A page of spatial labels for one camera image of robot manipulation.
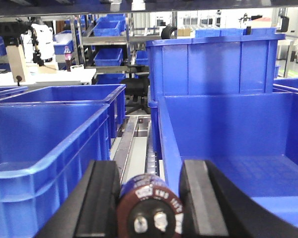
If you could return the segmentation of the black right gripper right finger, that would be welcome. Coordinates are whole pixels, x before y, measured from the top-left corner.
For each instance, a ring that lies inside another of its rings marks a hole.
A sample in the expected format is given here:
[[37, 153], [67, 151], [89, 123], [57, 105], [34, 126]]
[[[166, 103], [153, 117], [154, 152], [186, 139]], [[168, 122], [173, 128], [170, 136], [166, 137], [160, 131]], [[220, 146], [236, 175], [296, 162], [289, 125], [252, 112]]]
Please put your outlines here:
[[253, 201], [211, 161], [183, 162], [179, 195], [185, 238], [298, 238], [298, 228]]

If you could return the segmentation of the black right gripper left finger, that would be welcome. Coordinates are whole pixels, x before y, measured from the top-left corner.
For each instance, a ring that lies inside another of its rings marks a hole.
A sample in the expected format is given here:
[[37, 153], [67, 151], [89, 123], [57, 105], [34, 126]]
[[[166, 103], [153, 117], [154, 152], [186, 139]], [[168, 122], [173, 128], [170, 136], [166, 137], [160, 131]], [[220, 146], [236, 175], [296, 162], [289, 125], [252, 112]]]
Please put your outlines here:
[[83, 178], [36, 237], [115, 238], [119, 192], [116, 163], [91, 161]]

